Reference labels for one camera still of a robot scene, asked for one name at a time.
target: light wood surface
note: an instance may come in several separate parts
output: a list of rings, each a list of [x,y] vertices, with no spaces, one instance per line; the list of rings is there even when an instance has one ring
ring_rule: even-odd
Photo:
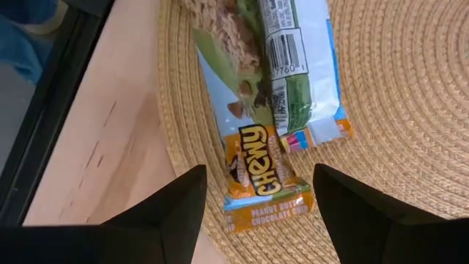
[[[158,4],[115,1],[25,225],[101,223],[175,179],[155,95]],[[193,263],[224,263],[203,232]]]

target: granola bar wrapper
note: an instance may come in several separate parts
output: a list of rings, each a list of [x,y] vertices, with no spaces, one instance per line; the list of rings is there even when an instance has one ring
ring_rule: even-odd
[[[281,150],[271,81],[262,72],[262,22],[252,0],[183,0],[226,151],[228,227],[240,232],[308,213],[314,197]]]
[[[353,134],[326,0],[258,0],[277,133],[287,151]]]

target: nutrition label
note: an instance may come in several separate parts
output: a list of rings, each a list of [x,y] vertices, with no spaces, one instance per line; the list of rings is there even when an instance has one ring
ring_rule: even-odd
[[[259,0],[266,36],[281,29],[294,29],[291,0]]]

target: dark window frame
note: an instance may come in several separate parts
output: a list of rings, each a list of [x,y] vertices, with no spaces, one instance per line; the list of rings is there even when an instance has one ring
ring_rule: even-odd
[[[28,213],[114,0],[67,0],[69,8],[0,176],[0,225]]]

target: round straw placemat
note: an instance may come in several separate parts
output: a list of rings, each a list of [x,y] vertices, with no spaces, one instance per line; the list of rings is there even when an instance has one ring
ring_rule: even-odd
[[[352,139],[289,155],[311,182],[324,163],[446,218],[469,216],[469,1],[330,1]],[[231,263],[337,263],[317,208],[233,234],[222,212],[226,175],[191,25],[161,0],[158,102],[177,174],[208,170],[204,231]]]

